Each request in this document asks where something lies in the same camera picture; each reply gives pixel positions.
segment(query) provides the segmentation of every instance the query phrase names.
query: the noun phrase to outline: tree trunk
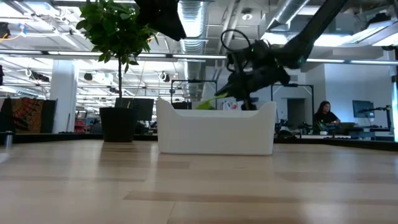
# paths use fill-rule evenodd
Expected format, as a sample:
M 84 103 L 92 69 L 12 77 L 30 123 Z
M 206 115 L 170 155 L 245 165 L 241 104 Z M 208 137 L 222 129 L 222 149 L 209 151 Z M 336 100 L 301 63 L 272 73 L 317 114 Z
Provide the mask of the tree trunk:
M 119 73 L 118 73 L 118 78 L 119 78 L 119 107 L 122 107 L 122 58 L 119 56 L 118 58 L 119 61 Z

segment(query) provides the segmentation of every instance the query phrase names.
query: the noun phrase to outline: long dark hair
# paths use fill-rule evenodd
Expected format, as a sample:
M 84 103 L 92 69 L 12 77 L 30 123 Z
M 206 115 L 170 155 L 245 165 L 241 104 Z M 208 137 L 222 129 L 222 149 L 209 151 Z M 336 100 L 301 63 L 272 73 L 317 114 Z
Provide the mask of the long dark hair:
M 329 101 L 326 101 L 326 100 L 325 100 L 325 101 L 322 101 L 322 103 L 319 105 L 317 114 L 321 114 L 321 113 L 323 112 L 323 107 L 324 107 L 325 105 L 327 105 L 327 104 L 329 104 L 329 106 L 330 106 Z

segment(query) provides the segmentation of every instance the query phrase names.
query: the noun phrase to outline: white container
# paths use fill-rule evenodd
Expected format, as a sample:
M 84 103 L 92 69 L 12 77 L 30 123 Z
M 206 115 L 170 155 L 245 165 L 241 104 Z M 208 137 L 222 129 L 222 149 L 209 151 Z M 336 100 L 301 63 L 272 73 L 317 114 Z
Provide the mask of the white container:
M 259 111 L 175 110 L 156 101 L 159 151 L 169 154 L 272 154 L 276 102 Z

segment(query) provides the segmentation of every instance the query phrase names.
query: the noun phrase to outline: computer monitor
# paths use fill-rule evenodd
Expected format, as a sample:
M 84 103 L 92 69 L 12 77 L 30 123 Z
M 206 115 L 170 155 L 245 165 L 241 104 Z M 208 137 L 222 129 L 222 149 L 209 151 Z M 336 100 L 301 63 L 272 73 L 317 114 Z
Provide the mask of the computer monitor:
M 363 112 L 369 109 L 374 109 L 373 102 L 353 100 L 354 118 L 374 118 L 374 111 Z
M 138 121 L 152 121 L 152 113 L 154 110 L 154 99 L 145 98 L 123 98 L 122 107 L 123 108 L 137 108 L 137 120 Z M 115 106 L 119 106 L 120 99 L 116 99 Z

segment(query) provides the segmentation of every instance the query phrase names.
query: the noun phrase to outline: doorway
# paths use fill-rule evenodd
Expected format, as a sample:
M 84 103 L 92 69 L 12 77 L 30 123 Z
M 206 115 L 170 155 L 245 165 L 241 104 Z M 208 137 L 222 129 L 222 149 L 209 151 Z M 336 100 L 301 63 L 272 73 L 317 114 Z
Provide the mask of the doorway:
M 305 121 L 305 99 L 287 99 L 287 122 L 292 129 Z

